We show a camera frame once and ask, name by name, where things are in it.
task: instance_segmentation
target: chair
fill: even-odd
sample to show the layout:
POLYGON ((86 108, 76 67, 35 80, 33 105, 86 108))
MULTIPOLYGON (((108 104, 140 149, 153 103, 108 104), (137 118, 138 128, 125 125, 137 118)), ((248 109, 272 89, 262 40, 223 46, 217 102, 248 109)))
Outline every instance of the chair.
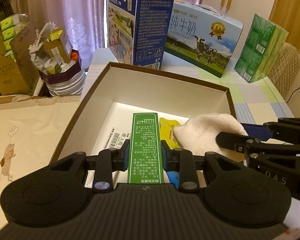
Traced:
POLYGON ((300 70, 300 54, 289 43, 284 43, 268 77, 284 98, 300 70))

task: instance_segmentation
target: plaid tablecloth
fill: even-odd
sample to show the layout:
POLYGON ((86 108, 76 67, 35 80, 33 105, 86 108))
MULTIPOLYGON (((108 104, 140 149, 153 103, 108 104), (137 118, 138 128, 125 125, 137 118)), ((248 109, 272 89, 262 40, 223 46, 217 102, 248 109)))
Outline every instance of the plaid tablecloth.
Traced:
MULTIPOLYGON (((239 122, 263 124, 279 117, 293 117, 292 112, 269 78, 247 83, 235 71, 237 58, 232 58, 222 76, 218 78, 185 60, 164 53, 162 70, 190 76, 230 88, 239 122)), ((94 53, 81 98, 87 93, 109 61, 118 62, 110 49, 97 49, 94 53)))

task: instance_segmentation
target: black cable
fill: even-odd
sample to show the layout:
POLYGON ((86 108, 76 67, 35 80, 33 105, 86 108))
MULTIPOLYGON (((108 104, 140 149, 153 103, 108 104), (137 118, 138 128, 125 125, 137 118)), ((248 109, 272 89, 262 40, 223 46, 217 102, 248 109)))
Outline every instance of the black cable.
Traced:
POLYGON ((289 100, 291 99, 291 97, 292 97, 293 93, 294 93, 294 92, 296 92, 296 91, 298 91, 299 89, 300 89, 300 87, 298 87, 296 90, 294 90, 294 91, 292 92, 292 94, 291 94, 291 96, 289 97, 289 99, 288 99, 287 103, 288 103, 288 102, 289 102, 289 100))

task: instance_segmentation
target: gold medal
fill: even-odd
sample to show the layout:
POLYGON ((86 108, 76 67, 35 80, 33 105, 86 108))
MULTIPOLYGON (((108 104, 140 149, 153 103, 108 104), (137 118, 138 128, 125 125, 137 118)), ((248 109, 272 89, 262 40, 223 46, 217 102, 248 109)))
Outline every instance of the gold medal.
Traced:
POLYGON ((218 40, 222 40, 221 36, 225 34, 226 32, 226 27, 222 22, 214 22, 211 24, 211 30, 209 34, 212 36, 216 35, 218 37, 218 40))

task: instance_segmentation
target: light blue milk box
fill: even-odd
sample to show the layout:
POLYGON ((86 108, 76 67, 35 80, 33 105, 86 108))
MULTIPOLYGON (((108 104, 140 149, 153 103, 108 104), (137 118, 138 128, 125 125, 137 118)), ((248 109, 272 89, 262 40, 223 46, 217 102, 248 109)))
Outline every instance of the light blue milk box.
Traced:
POLYGON ((119 62, 160 69, 173 0, 109 0, 108 42, 119 62))
POLYGON ((242 28, 213 8, 175 0, 165 51, 221 77, 242 28))

